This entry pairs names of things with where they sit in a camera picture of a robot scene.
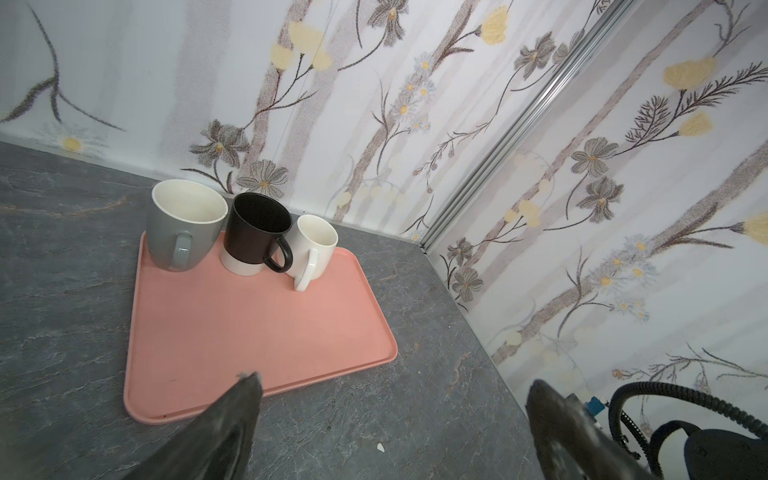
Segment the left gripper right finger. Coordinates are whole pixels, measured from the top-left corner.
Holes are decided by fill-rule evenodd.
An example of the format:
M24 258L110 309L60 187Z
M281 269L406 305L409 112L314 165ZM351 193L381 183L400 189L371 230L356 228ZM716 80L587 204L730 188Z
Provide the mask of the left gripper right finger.
M621 415L625 401L656 394L658 385L635 382L616 391L609 407L606 435L576 400L560 395L543 380L532 383L526 411L539 465L547 479L652 479L623 441Z

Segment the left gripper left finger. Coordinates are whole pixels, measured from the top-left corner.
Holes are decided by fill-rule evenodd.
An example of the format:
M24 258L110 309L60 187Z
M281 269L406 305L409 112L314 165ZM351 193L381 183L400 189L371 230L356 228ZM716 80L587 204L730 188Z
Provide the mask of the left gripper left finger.
M257 372L237 383L129 472L128 479L242 479L263 397Z

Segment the pink plastic tray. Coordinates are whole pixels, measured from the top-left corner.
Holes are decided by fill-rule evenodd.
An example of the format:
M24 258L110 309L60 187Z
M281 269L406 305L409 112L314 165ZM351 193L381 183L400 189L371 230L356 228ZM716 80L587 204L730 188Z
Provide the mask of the pink plastic tray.
M355 255L334 251L298 292L291 277L228 271L215 245L186 272L138 253L123 402L161 425L200 414L241 375L276 395L393 361L396 340Z

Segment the black and white mug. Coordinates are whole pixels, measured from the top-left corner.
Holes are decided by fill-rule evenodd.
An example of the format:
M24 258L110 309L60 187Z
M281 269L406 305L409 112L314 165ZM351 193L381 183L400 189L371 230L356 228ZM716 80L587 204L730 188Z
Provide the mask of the black and white mug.
M225 229L222 265L246 277L265 267L286 273L293 265L293 252L286 239L292 223L289 211L277 200L255 192L238 194Z

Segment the white ribbed mug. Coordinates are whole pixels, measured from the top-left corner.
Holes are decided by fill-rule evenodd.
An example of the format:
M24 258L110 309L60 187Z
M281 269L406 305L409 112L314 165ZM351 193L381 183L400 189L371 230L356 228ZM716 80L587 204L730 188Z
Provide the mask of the white ribbed mug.
M287 274L294 279L294 290L304 292L325 272L338 244L338 233L323 218L304 214L298 217L286 239L293 254Z

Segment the light grey mug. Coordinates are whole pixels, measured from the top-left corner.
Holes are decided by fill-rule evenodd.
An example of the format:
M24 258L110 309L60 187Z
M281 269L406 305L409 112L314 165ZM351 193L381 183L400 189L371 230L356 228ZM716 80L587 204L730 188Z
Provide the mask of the light grey mug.
M200 183L169 179L151 191L146 242L156 266L171 272L195 268L218 239L229 206Z

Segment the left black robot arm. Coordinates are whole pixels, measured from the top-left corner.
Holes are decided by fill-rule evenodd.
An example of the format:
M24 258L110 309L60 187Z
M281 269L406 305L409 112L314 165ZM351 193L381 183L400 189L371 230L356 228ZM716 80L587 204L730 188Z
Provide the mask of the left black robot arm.
M744 434L703 429L671 420L645 436L625 413L634 397L666 397L719 414ZM128 473L130 479L241 479L250 458L263 397L258 373L239 380L201 415ZM588 403L561 396L543 380L529 390L526 411L537 458L547 479L661 479L660 451L682 431L691 479L764 479L767 425L706 392L671 383L638 381L621 386L606 404L603 431Z

